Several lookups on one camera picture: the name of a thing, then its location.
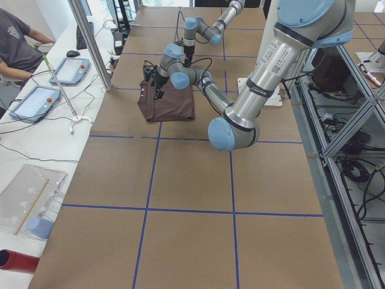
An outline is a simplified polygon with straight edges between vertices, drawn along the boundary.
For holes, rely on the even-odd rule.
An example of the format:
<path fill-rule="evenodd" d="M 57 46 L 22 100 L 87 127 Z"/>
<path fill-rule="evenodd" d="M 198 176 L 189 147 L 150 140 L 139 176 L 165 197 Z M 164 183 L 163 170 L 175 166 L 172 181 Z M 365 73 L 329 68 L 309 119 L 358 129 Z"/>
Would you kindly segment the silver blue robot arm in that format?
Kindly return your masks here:
<path fill-rule="evenodd" d="M 208 126 L 209 141 L 219 151 L 255 144 L 259 138 L 257 116 L 302 51 L 342 45 L 353 35 L 355 1 L 279 1 L 273 39 L 232 101 L 208 71 L 189 67 L 180 59 L 192 56 L 196 34 L 217 45 L 244 7 L 244 1 L 231 1 L 212 26 L 200 17 L 186 18 L 183 45 L 170 43 L 151 73 L 156 99 L 163 96 L 167 82 L 178 90 L 194 85 L 206 96 L 220 114 Z"/>
<path fill-rule="evenodd" d="M 228 24 L 241 13 L 244 6 L 245 0 L 230 1 L 226 11 L 212 26 L 209 26 L 200 16 L 188 17 L 185 19 L 182 46 L 185 54 L 184 64 L 186 67 L 190 67 L 193 62 L 196 35 L 202 36 L 209 43 L 216 46 L 222 40 L 223 32 Z"/>

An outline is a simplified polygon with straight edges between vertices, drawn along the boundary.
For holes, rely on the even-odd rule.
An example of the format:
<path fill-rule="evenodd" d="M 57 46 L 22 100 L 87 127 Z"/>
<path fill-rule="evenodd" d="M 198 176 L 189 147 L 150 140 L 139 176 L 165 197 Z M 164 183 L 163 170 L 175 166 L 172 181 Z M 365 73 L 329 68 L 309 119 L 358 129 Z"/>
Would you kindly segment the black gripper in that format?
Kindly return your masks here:
<path fill-rule="evenodd" d="M 193 46 L 184 46 L 183 51 L 185 53 L 184 64 L 186 67 L 190 67 L 193 61 L 194 47 Z"/>
<path fill-rule="evenodd" d="M 155 86 L 154 99 L 162 99 L 164 95 L 163 86 L 167 83 L 167 78 L 161 75 L 155 75 L 153 77 L 153 83 Z"/>

